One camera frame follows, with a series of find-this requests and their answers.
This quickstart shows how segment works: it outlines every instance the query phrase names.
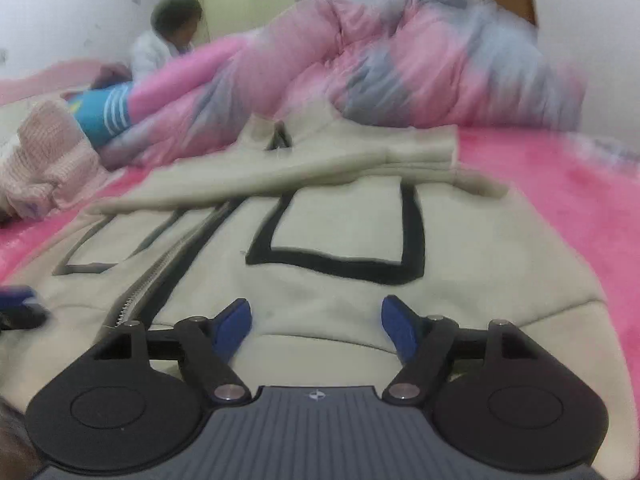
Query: pink and gray comforter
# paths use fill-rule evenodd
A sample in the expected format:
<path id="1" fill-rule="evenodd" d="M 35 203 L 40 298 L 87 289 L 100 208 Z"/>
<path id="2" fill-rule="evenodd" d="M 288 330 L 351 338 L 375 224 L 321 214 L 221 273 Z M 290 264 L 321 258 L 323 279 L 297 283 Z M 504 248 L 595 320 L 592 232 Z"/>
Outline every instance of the pink and gray comforter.
<path id="1" fill-rule="evenodd" d="M 535 30 L 491 0 L 303 0 L 216 71 L 108 144 L 105 165 L 220 150 L 252 113 L 277 118 L 320 96 L 364 124 L 547 130 L 576 130 L 584 97 Z"/>

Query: metal screw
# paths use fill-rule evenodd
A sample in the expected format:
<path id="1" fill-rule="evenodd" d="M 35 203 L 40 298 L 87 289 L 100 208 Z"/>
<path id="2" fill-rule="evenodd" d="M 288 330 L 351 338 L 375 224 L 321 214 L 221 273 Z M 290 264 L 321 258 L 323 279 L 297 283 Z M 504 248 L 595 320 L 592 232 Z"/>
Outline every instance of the metal screw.
<path id="1" fill-rule="evenodd" d="M 395 399 L 415 399 L 420 395 L 420 388 L 415 384 L 398 383 L 389 388 L 389 394 Z"/>
<path id="2" fill-rule="evenodd" d="M 213 394 L 221 400 L 239 400 L 244 397 L 244 388 L 240 384 L 223 384 Z"/>

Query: dark hair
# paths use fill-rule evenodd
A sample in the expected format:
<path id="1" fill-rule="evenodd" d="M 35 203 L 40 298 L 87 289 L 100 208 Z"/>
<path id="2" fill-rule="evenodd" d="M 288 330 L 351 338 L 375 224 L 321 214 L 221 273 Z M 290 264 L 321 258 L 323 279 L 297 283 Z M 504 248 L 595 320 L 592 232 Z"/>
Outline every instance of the dark hair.
<path id="1" fill-rule="evenodd" d="M 151 15 L 151 26 L 162 36 L 170 36 L 193 18 L 202 17 L 198 0 L 162 0 Z"/>

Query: pink knitted fabric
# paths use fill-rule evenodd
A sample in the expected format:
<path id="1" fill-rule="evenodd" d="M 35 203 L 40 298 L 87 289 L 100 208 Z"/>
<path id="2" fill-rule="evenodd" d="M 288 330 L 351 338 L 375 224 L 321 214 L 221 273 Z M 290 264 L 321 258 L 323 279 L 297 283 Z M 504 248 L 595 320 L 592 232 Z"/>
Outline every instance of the pink knitted fabric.
<path id="1" fill-rule="evenodd" d="M 93 194 L 108 172 L 62 101 L 37 104 L 0 167 L 0 194 L 22 218 L 42 218 Z"/>

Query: blue object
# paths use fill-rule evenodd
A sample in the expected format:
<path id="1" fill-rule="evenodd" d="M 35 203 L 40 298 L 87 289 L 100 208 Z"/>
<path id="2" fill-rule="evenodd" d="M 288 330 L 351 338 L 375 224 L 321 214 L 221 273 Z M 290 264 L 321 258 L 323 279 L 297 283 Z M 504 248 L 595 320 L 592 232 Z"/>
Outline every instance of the blue object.
<path id="1" fill-rule="evenodd" d="M 251 307 L 247 300 L 236 301 L 228 311 L 214 319 L 217 327 L 211 334 L 213 350 L 223 362 L 228 363 L 238 351 L 251 331 L 252 321 Z"/>
<path id="2" fill-rule="evenodd" d="M 405 316 L 404 304 L 395 296 L 387 296 L 382 302 L 382 327 L 396 346 L 400 362 L 410 361 L 418 350 L 416 327 Z"/>
<path id="3" fill-rule="evenodd" d="M 128 97 L 133 83 L 88 90 L 69 101 L 69 110 L 94 148 L 131 127 Z"/>
<path id="4" fill-rule="evenodd" d="M 39 328 L 48 318 L 49 313 L 38 303 L 32 288 L 0 287 L 0 332 Z"/>

